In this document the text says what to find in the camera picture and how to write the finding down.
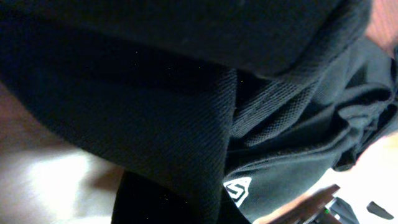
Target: logo patch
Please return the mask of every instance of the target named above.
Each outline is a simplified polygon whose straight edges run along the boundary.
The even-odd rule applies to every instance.
[[[242,177],[224,183],[225,189],[239,208],[244,199],[249,196],[249,185],[251,177]]]

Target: textured knit fabric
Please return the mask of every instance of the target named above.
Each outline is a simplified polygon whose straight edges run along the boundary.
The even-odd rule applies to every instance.
[[[369,1],[3,2],[0,78],[126,169],[114,224],[253,222],[398,128]]]

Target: skin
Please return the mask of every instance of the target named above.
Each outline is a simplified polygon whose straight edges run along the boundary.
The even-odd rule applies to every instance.
[[[398,15],[398,1],[375,0],[371,23],[366,31],[366,35],[391,57],[394,46],[398,45],[398,17],[395,15]],[[60,220],[81,224],[109,223],[123,169],[48,132],[1,84],[0,108],[0,223],[36,224]],[[390,146],[390,149],[396,148],[393,144]],[[383,154],[378,150],[380,163],[390,161],[391,164],[387,165],[393,166],[398,155],[391,152]],[[359,164],[366,167],[366,159],[361,159]],[[353,185],[356,182],[348,180],[358,179],[361,169],[353,170],[356,171],[340,176],[330,174],[328,180],[341,180],[338,184],[342,188],[347,185],[345,183]],[[372,174],[371,178],[378,177],[377,172]],[[317,187],[332,184],[328,180]],[[259,222],[267,223],[294,208],[317,187]]]

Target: white logo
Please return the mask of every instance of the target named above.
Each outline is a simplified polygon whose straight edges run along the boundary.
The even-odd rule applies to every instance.
[[[234,200],[238,208],[249,195],[250,182],[251,177],[242,177],[224,183],[225,189],[228,191],[229,196]]]

